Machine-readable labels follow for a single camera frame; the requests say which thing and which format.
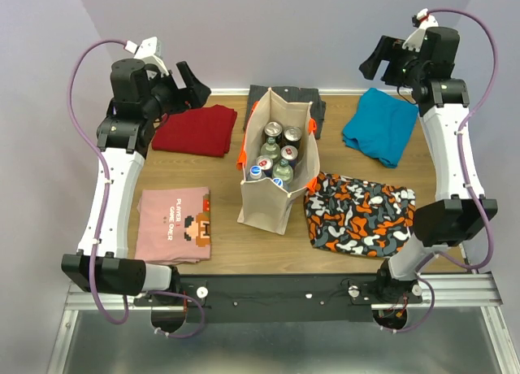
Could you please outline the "blue cap water bottle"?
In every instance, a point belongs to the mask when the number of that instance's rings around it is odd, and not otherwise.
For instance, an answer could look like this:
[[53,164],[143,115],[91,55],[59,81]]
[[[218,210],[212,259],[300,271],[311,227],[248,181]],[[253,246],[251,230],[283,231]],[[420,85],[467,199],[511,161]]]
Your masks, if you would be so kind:
[[247,181],[257,181],[265,178],[265,172],[258,165],[253,165],[247,174]]

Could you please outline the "beige canvas tote bag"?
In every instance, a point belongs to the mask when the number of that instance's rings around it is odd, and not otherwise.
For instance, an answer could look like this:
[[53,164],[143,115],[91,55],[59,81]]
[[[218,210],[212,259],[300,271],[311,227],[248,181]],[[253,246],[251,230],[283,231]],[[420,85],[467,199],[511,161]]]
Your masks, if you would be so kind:
[[[310,116],[310,108],[309,102],[286,102],[272,89],[253,106],[236,163],[243,176],[238,223],[283,235],[292,204],[306,191],[314,191],[320,161],[315,139],[317,124]],[[302,130],[296,173],[288,189],[275,184],[271,178],[247,179],[250,168],[260,156],[264,128],[271,121],[285,128],[294,126]]]

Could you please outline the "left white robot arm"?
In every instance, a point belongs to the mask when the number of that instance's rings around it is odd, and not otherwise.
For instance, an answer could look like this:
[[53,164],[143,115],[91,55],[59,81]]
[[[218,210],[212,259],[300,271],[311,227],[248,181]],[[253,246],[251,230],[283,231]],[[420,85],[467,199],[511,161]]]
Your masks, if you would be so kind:
[[83,291],[137,296],[152,291],[163,305],[180,295],[174,266],[128,258],[128,221],[134,190],[164,115],[201,108],[211,94],[186,62],[176,64],[185,83],[177,87],[166,68],[142,59],[112,64],[113,97],[97,128],[95,151],[101,154],[88,223],[74,254],[62,257],[62,271]]

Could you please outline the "blue cap bottle front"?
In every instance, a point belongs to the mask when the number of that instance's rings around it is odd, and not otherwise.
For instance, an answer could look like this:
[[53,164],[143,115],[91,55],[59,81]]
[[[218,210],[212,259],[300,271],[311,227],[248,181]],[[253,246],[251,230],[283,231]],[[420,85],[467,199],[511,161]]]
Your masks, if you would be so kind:
[[288,191],[288,185],[282,179],[280,179],[279,177],[274,177],[272,179],[272,181],[274,182],[275,185],[277,185],[281,189],[284,189],[285,191]]

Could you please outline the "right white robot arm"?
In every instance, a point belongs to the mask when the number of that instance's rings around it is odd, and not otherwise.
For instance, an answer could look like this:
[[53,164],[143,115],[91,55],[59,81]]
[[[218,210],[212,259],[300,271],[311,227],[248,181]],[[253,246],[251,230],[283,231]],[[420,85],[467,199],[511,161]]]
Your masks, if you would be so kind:
[[452,76],[459,41],[457,30],[446,27],[417,29],[408,40],[382,36],[359,67],[371,80],[386,61],[381,80],[411,90],[436,175],[435,202],[416,210],[410,239],[383,262],[374,281],[361,285],[372,302],[416,294],[418,273],[435,256],[472,239],[498,212],[475,170],[466,83]]

